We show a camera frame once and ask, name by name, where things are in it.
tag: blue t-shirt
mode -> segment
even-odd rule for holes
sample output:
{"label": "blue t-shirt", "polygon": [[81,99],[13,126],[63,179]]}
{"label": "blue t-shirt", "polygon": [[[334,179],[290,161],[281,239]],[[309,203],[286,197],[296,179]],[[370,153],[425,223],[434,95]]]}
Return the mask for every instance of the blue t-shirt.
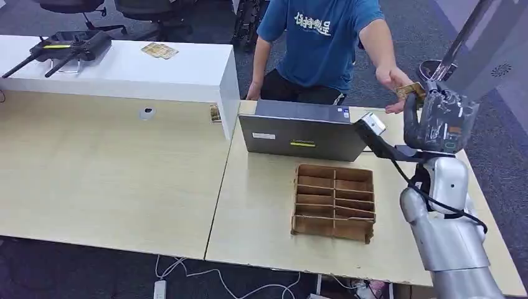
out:
{"label": "blue t-shirt", "polygon": [[286,32],[286,55],[277,71],[304,87],[350,89],[359,32],[383,19],[378,0],[271,0],[258,27],[268,42]]}

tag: cardboard compartment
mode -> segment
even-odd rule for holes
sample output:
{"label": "cardboard compartment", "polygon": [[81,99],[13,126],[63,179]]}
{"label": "cardboard compartment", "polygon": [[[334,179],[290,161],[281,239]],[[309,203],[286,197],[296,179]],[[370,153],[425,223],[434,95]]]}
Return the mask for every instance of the cardboard compartment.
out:
{"label": "cardboard compartment", "polygon": [[336,206],[336,218],[360,218],[374,220],[374,212]]}
{"label": "cardboard compartment", "polygon": [[334,204],[332,196],[297,194],[297,204]]}
{"label": "cardboard compartment", "polygon": [[359,240],[368,244],[374,235],[372,230],[374,221],[357,221],[354,219],[336,219],[334,221],[336,224],[333,230],[335,237]]}
{"label": "cardboard compartment", "polygon": [[374,203],[370,201],[336,198],[336,206],[351,207],[353,209],[374,212]]}
{"label": "cardboard compartment", "polygon": [[320,217],[294,216],[292,234],[331,235],[334,230],[334,219]]}
{"label": "cardboard compartment", "polygon": [[299,176],[299,185],[333,188],[334,180],[325,178],[314,178],[312,176]]}
{"label": "cardboard compartment", "polygon": [[297,169],[298,176],[311,176],[314,178],[334,179],[335,168],[301,164]]}
{"label": "cardboard compartment", "polygon": [[352,199],[355,201],[374,202],[374,193],[367,191],[338,190],[334,195],[335,198]]}
{"label": "cardboard compartment", "polygon": [[327,204],[295,204],[295,215],[333,218],[334,206]]}
{"label": "cardboard compartment", "polygon": [[375,223],[372,171],[299,165],[291,233],[370,242]]}
{"label": "cardboard compartment", "polygon": [[297,185],[297,194],[333,196],[333,188]]}

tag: man's hand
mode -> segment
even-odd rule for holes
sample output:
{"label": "man's hand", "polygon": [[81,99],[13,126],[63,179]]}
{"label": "man's hand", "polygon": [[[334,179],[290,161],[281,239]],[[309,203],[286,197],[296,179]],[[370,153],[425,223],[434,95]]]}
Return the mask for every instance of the man's hand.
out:
{"label": "man's hand", "polygon": [[249,86],[248,95],[246,100],[257,101],[260,98],[260,89],[262,88],[262,83],[251,82]]}
{"label": "man's hand", "polygon": [[[383,67],[380,66],[376,69],[376,78],[388,89],[393,92],[396,91],[397,87],[412,84],[413,82],[409,77],[400,70],[397,66]],[[396,104],[385,107],[386,113],[400,113],[403,111],[405,100]]]}

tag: laptop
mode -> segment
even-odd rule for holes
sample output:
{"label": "laptop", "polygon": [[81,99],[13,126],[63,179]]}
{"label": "laptop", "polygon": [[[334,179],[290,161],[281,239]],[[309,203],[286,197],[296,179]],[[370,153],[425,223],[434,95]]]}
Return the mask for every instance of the laptop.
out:
{"label": "laptop", "polygon": [[366,147],[345,106],[259,100],[238,119],[251,153],[354,161]]}

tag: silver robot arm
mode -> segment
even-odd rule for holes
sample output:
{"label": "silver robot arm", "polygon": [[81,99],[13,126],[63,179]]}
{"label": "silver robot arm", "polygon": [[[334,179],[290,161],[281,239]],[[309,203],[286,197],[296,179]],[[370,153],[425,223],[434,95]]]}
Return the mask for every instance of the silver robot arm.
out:
{"label": "silver robot arm", "polygon": [[[441,157],[428,160],[424,167],[431,177],[432,198],[475,216],[464,162]],[[422,195],[410,187],[401,193],[400,206],[411,226],[423,266],[431,272],[438,299],[504,298],[489,271],[480,225],[467,217],[445,219],[445,214],[453,213],[430,204],[441,213],[434,217]]]}
{"label": "silver robot arm", "polygon": [[[417,95],[411,93],[405,102],[406,146],[385,142],[380,137],[385,126],[373,113],[354,126],[372,152],[390,159],[408,184],[400,206],[437,298],[504,298],[483,247],[487,227],[468,195],[468,168],[455,156],[469,140],[479,105],[443,82],[426,84],[420,121]],[[396,161],[416,163],[414,177],[409,179]]]}

